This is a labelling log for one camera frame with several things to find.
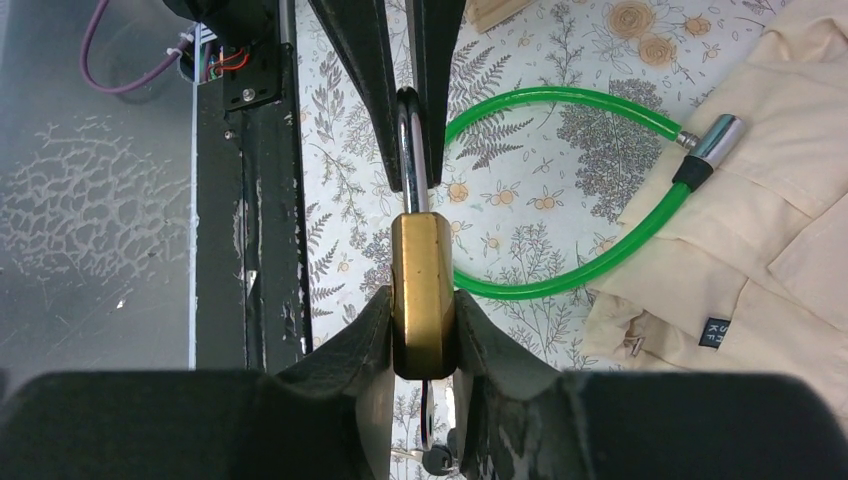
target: wooden block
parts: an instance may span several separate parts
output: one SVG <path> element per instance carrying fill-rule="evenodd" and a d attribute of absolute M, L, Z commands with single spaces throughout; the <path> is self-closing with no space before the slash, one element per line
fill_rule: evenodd
<path fill-rule="evenodd" d="M 477 33 L 486 30 L 518 13 L 534 0 L 468 0 L 465 19 L 471 22 Z"/>

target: clothing label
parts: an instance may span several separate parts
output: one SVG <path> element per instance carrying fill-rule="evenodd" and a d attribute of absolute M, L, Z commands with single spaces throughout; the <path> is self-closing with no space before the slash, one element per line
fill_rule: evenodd
<path fill-rule="evenodd" d="M 701 341 L 698 342 L 698 345 L 710 348 L 720 347 L 728 328 L 730 328 L 730 320 L 708 318 L 707 324 L 704 325 L 704 333 L 701 334 Z"/>

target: green cable lock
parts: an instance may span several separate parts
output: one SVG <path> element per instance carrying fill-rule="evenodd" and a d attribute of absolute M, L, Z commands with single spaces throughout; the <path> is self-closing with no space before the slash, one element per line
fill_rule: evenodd
<path fill-rule="evenodd" d="M 471 124 L 506 108 L 530 103 L 571 102 L 600 108 L 621 115 L 640 125 L 650 128 L 663 137 L 692 149 L 684 159 L 683 167 L 689 167 L 680 177 L 680 171 L 660 203 L 642 220 L 633 231 L 613 245 L 607 252 L 563 275 L 526 285 L 498 285 L 471 277 L 454 268 L 454 283 L 457 288 L 468 290 L 481 297 L 498 300 L 529 300 L 556 295 L 594 280 L 620 265 L 641 248 L 680 209 L 694 188 L 703 183 L 724 156 L 736 145 L 744 134 L 744 124 L 737 117 L 722 115 L 710 128 L 701 142 L 696 136 L 681 132 L 674 121 L 641 105 L 606 93 L 573 87 L 536 87 L 507 92 L 485 100 L 456 117 L 445 131 L 445 144 L 449 145 Z M 703 156 L 695 152 L 708 152 Z M 696 181 L 688 181 L 691 172 L 699 175 Z"/>

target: beige fabric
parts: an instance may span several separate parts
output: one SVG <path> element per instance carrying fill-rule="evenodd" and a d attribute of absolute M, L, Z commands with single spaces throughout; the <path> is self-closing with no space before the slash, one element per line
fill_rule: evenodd
<path fill-rule="evenodd" d="M 750 130 L 666 227 L 599 292 L 583 353 L 638 369 L 771 371 L 805 379 L 848 419 L 848 2 L 794 0 L 686 122 Z M 668 191 L 670 145 L 622 213 Z M 731 319 L 718 349 L 709 317 Z"/>

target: red wire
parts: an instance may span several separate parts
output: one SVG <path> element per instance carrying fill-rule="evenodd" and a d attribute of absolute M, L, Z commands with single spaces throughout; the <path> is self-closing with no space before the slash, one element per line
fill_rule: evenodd
<path fill-rule="evenodd" d="M 228 61 L 230 61 L 230 60 L 232 60 L 232 59 L 234 59 L 234 58 L 238 57 L 238 56 L 239 56 L 239 55 L 241 55 L 242 53 L 244 53 L 244 48 L 242 48 L 242 49 L 241 49 L 241 50 L 239 50 L 238 52 L 236 52 L 236 53 L 234 53 L 234 54 L 230 55 L 229 57 L 227 57 L 227 58 L 225 58 L 225 59 L 223 59 L 223 60 L 219 60 L 219 61 L 217 61 L 217 62 L 213 63 L 212 65 L 209 65 L 209 67 L 207 68 L 208 72 L 211 72 L 213 68 L 222 68 L 222 64 L 223 64 L 224 62 L 228 62 Z M 247 63 L 247 58 L 248 58 L 248 57 L 250 57 L 250 55 L 249 55 L 249 54 L 246 54 L 246 55 L 244 56 L 244 59 L 243 59 L 243 60 L 242 60 L 242 62 L 238 65 L 238 68 L 242 68 L 242 67 L 244 67 L 244 65 Z"/>
<path fill-rule="evenodd" d="M 244 55 L 244 58 L 241 60 L 241 63 L 239 63 L 238 65 L 229 65 L 229 66 L 225 65 L 223 67 L 218 67 L 218 68 L 220 68 L 222 72 L 232 72 L 232 71 L 238 70 L 238 69 L 244 67 L 245 65 L 247 65 L 247 61 L 249 59 L 250 59 L 250 54 L 246 53 Z"/>

